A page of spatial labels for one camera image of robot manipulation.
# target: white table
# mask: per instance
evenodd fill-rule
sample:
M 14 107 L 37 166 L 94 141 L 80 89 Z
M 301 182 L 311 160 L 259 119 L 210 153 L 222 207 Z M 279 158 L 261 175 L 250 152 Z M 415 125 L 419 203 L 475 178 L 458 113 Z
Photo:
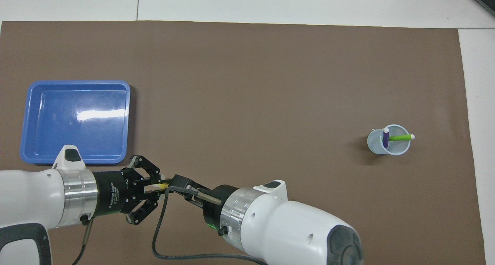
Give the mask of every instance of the white table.
M 457 28 L 486 263 L 495 265 L 495 17 L 473 0 L 0 0 L 0 21 L 178 20 Z

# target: brown mat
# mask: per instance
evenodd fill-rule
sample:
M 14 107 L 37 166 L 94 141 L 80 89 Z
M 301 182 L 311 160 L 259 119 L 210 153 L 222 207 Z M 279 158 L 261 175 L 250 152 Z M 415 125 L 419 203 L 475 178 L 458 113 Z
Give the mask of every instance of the brown mat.
M 358 231 L 367 265 L 485 263 L 455 29 L 3 22 L 0 50 L 0 169 L 44 169 L 19 157 L 32 82 L 125 80 L 128 155 L 167 176 L 211 188 L 283 179 L 290 199 Z M 393 123 L 416 135 L 410 150 L 370 152 L 367 134 Z M 81 264 L 247 264 L 154 258 L 158 215 L 98 217 Z M 50 232 L 55 264 L 74 260 L 83 231 Z M 158 248 L 237 252 L 177 195 Z

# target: green light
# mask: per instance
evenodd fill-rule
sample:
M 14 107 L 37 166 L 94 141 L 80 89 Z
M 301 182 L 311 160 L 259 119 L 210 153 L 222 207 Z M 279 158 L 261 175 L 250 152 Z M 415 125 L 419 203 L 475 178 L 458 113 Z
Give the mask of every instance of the green light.
M 216 227 L 215 227 L 214 225 L 212 225 L 212 224 L 207 224 L 207 226 L 209 226 L 209 227 L 211 227 L 211 228 L 213 228 L 213 229 L 217 230 L 217 229 L 216 229 Z

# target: purple marker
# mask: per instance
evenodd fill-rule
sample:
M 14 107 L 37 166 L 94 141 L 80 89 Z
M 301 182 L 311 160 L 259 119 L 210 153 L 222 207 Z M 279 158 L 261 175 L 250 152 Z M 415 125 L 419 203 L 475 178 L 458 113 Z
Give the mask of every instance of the purple marker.
M 383 147 L 389 147 L 389 134 L 390 130 L 389 128 L 383 129 L 383 137 L 382 137 L 382 142 L 383 142 Z

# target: cup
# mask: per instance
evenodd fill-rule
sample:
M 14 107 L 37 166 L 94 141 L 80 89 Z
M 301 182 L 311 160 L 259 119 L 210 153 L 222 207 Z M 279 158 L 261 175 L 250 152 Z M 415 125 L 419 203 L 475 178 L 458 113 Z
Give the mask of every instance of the cup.
M 383 146 L 382 137 L 383 130 L 389 129 L 390 136 L 408 135 L 409 132 L 401 125 L 391 124 L 383 129 L 373 130 L 368 135 L 368 147 L 369 149 L 378 155 L 391 154 L 393 156 L 399 156 L 407 152 L 411 145 L 411 140 L 391 141 L 389 146 L 385 148 Z

